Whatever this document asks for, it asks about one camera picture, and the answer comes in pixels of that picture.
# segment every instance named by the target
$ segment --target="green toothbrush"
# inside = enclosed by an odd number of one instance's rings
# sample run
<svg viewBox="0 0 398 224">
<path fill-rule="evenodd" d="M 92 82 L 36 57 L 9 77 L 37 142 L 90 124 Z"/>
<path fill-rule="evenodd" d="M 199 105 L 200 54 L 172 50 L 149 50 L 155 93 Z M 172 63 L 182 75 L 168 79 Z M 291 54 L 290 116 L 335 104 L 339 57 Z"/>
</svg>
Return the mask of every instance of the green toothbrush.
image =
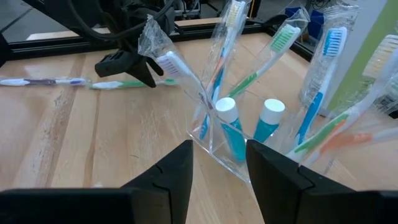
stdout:
<svg viewBox="0 0 398 224">
<path fill-rule="evenodd" d="M 156 81 L 156 85 L 177 85 L 177 81 L 173 78 L 166 78 L 164 81 Z M 132 81 L 112 81 L 93 83 L 89 88 L 92 90 L 117 90 L 123 88 L 137 88 L 146 86 L 138 80 Z"/>
<path fill-rule="evenodd" d="M 300 28 L 293 27 L 289 24 L 286 24 L 283 28 L 281 28 L 281 30 L 275 34 L 271 43 L 271 50 L 276 54 L 257 72 L 246 77 L 235 88 L 233 88 L 228 97 L 234 98 L 238 94 L 242 93 L 249 85 L 254 83 L 254 81 L 256 81 L 262 74 L 264 74 L 264 72 L 270 69 L 276 63 L 276 61 L 278 61 L 281 56 L 287 51 L 287 49 L 292 46 L 294 41 L 299 37 L 300 33 Z"/>
</svg>

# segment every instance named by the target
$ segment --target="white cap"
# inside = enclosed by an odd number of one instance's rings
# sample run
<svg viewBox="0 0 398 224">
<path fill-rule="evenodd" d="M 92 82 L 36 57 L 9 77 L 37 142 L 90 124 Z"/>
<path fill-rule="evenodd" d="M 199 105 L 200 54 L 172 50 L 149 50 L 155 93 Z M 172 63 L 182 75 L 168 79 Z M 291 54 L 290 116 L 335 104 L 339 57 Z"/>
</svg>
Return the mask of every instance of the white cap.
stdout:
<svg viewBox="0 0 398 224">
<path fill-rule="evenodd" d="M 268 99 L 264 102 L 264 107 L 260 114 L 260 119 L 266 124 L 279 124 L 284 115 L 286 107 L 280 100 Z"/>
<path fill-rule="evenodd" d="M 218 116 L 229 124 L 236 121 L 239 117 L 235 100 L 230 97 L 218 100 L 216 103 L 216 110 Z"/>
</svg>

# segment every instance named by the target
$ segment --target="toothbrush bristles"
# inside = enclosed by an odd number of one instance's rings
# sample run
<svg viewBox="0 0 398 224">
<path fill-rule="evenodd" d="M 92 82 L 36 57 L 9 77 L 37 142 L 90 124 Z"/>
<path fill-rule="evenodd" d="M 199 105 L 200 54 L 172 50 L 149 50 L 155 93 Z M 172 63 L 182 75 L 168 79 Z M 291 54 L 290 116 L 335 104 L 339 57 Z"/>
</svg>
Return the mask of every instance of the toothbrush bristles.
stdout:
<svg viewBox="0 0 398 224">
<path fill-rule="evenodd" d="M 363 75 L 377 78 L 384 64 L 387 63 L 396 48 L 398 48 L 398 36 L 388 35 L 384 38 L 366 65 Z"/>
<path fill-rule="evenodd" d="M 297 37 L 298 33 L 300 33 L 299 28 L 286 24 L 274 37 L 271 49 L 275 52 L 284 51 L 287 47 L 290 47 L 290 44 L 293 44 L 293 41 L 295 41 L 293 39 Z"/>
<path fill-rule="evenodd" d="M 225 22 L 226 27 L 236 27 L 236 21 L 242 16 L 243 13 L 243 2 L 232 0 L 231 6 L 227 13 L 227 20 Z"/>
<path fill-rule="evenodd" d="M 157 59 L 157 63 L 159 66 L 169 74 L 170 77 L 179 77 L 181 76 L 178 68 L 171 62 L 167 57 L 159 57 Z"/>
<path fill-rule="evenodd" d="M 323 55 L 336 57 L 341 52 L 342 45 L 344 45 L 343 41 L 345 41 L 345 31 L 345 28 L 332 28 L 328 30 Z"/>
</svg>

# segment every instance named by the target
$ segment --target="toothbrush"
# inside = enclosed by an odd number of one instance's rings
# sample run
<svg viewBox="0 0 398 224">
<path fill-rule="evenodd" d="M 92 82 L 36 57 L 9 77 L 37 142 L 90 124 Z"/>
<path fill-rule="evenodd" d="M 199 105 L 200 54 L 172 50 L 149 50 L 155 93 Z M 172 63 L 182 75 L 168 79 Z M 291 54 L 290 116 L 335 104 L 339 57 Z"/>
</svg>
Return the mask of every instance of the toothbrush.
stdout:
<svg viewBox="0 0 398 224">
<path fill-rule="evenodd" d="M 275 53 L 275 55 L 258 71 L 246 77 L 235 88 L 233 88 L 228 97 L 234 98 L 238 94 L 242 93 L 249 85 L 254 83 L 254 81 L 256 81 L 268 69 L 270 69 L 276 63 L 276 61 L 278 61 L 281 56 L 283 56 L 283 54 L 292 46 L 294 41 L 299 37 L 300 33 L 301 29 L 298 27 L 293 27 L 289 24 L 283 26 L 283 28 L 276 33 L 271 43 L 271 50 Z"/>
<path fill-rule="evenodd" d="M 215 73 L 217 73 L 214 83 L 208 85 L 207 93 L 211 94 L 211 100 L 215 105 L 218 101 L 218 96 L 220 95 L 221 84 L 224 78 L 224 63 L 228 58 L 230 51 L 233 48 L 234 41 L 239 32 L 240 25 L 242 24 L 242 20 L 244 17 L 244 9 L 246 3 L 244 1 L 235 1 L 232 0 L 231 6 L 229 7 L 228 15 L 226 18 L 225 26 L 227 27 L 227 35 L 225 38 L 224 46 L 221 50 L 221 57 L 218 61 L 218 65 L 216 67 Z M 202 140 L 205 138 L 210 119 L 208 114 L 206 114 L 205 119 L 201 125 L 200 136 L 199 138 Z"/>
<path fill-rule="evenodd" d="M 388 141 L 389 139 L 398 137 L 398 128 L 391 128 L 384 131 L 380 131 L 376 134 L 372 133 L 359 133 L 350 134 L 348 136 L 341 136 L 340 134 L 333 137 L 319 151 L 311 153 L 303 162 L 304 166 L 310 166 L 317 161 L 324 153 L 330 149 L 337 147 L 346 147 L 362 143 L 373 144 L 381 141 Z"/>
<path fill-rule="evenodd" d="M 398 35 L 387 35 L 378 47 L 383 48 L 384 50 L 377 55 L 379 57 L 377 60 L 369 60 L 368 64 L 365 66 L 363 75 L 377 78 L 377 76 L 380 74 L 381 68 L 384 66 L 385 62 L 388 61 L 391 53 L 397 47 Z"/>
<path fill-rule="evenodd" d="M 344 49 L 344 45 L 347 39 L 347 28 L 331 28 L 328 30 L 326 35 L 325 44 L 323 46 L 323 58 L 332 58 L 331 64 L 326 71 L 324 81 L 313 99 L 310 107 L 308 108 L 307 114 L 304 117 L 301 127 L 298 129 L 297 135 L 295 137 L 294 146 L 298 146 L 303 143 L 305 134 L 307 133 L 309 127 L 313 123 L 313 120 L 317 117 L 319 109 L 323 103 L 325 95 L 328 91 L 329 83 L 334 73 L 336 72 L 338 57 Z"/>
<path fill-rule="evenodd" d="M 185 64 L 185 62 L 173 51 L 168 51 L 166 54 L 157 57 L 155 59 L 157 64 L 166 71 L 172 78 L 189 78 L 189 82 L 185 82 L 181 79 L 181 83 L 185 83 L 187 89 L 194 90 L 193 97 L 198 96 L 200 101 L 202 101 L 208 109 L 212 110 L 214 106 L 212 102 L 208 101 L 206 97 L 206 92 L 201 85 L 198 77 L 190 70 L 190 68 Z"/>
<path fill-rule="evenodd" d="M 156 85 L 177 85 L 178 83 L 173 78 L 166 78 L 164 81 L 156 81 Z M 92 90 L 116 90 L 123 88 L 137 88 L 146 86 L 143 82 L 138 80 L 131 81 L 112 81 L 93 83 L 89 88 Z"/>
<path fill-rule="evenodd" d="M 389 39 L 383 40 L 383 44 L 376 49 L 371 60 L 378 60 L 380 55 L 388 54 L 390 48 L 385 48 L 386 45 L 389 45 L 388 42 Z M 383 91 L 390 76 L 396 73 L 397 64 L 398 49 L 395 49 L 387 63 L 383 66 L 379 78 L 374 82 L 364 99 L 332 119 L 316 135 L 301 143 L 286 156 L 296 162 L 300 162 L 309 152 L 324 142 L 324 140 L 327 142 L 327 139 L 331 139 L 333 136 L 348 129 L 373 104 L 380 92 Z"/>
<path fill-rule="evenodd" d="M 86 85 L 85 78 L 6 78 L 0 79 L 0 86 L 28 86 L 28 85 Z"/>
</svg>

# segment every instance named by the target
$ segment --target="blue bin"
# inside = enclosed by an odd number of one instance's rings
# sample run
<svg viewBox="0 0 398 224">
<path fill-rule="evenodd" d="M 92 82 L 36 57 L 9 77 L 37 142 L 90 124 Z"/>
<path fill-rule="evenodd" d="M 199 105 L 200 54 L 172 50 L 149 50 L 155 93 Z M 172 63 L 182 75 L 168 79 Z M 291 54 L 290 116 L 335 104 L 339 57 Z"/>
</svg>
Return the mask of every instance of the blue bin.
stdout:
<svg viewBox="0 0 398 224">
<path fill-rule="evenodd" d="M 308 34 L 313 38 L 320 40 L 323 27 L 323 13 L 313 10 L 311 13 L 311 22 L 308 24 Z"/>
<path fill-rule="evenodd" d="M 300 9 L 300 7 L 285 8 L 285 15 L 292 17 L 299 9 Z"/>
</svg>

